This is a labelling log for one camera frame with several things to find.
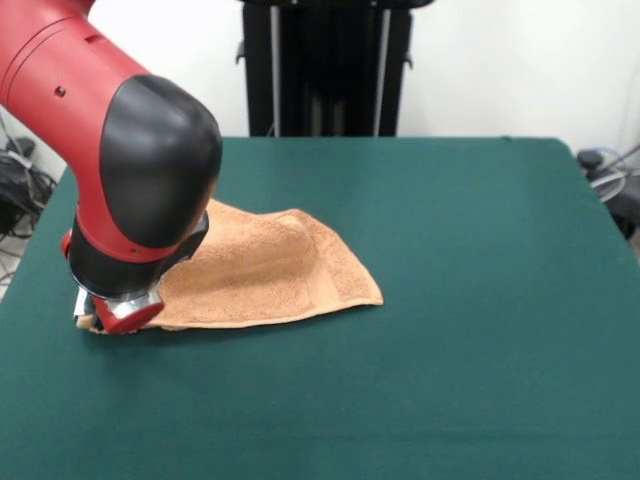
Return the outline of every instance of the black metal stand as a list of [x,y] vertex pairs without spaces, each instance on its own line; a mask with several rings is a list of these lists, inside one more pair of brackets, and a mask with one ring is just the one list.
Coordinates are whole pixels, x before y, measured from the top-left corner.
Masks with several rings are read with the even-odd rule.
[[394,136],[409,8],[431,1],[246,1],[251,136]]

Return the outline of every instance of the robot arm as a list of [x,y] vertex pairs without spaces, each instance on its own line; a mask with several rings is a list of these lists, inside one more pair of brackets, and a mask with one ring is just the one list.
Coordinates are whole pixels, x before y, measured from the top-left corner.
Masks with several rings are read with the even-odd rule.
[[71,273],[105,329],[127,332],[162,309],[157,282],[204,237],[222,144],[200,102],[89,24],[94,2],[0,1],[0,104],[71,168]]

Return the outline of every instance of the folded towel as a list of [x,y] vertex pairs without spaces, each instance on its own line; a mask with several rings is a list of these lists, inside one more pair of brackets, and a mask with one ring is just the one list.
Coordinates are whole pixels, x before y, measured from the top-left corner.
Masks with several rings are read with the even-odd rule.
[[215,200],[207,212],[209,232],[190,261],[162,278],[166,307],[147,327],[242,328],[382,305],[367,269],[310,215],[255,215]]

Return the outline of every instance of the green felt surface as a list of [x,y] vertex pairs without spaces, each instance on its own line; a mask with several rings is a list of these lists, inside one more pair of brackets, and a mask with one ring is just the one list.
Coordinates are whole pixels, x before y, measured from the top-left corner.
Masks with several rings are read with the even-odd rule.
[[315,215],[386,305],[77,331],[66,175],[0,306],[0,478],[640,478],[640,272],[563,144],[228,139],[224,162],[219,199]]

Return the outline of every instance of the towel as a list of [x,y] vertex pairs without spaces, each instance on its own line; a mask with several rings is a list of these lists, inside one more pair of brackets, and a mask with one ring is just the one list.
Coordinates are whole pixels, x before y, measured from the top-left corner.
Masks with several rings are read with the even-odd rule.
[[307,213],[257,215],[216,200],[207,212],[209,232],[191,260],[163,276],[165,309],[145,328],[243,328],[383,304],[349,247]]

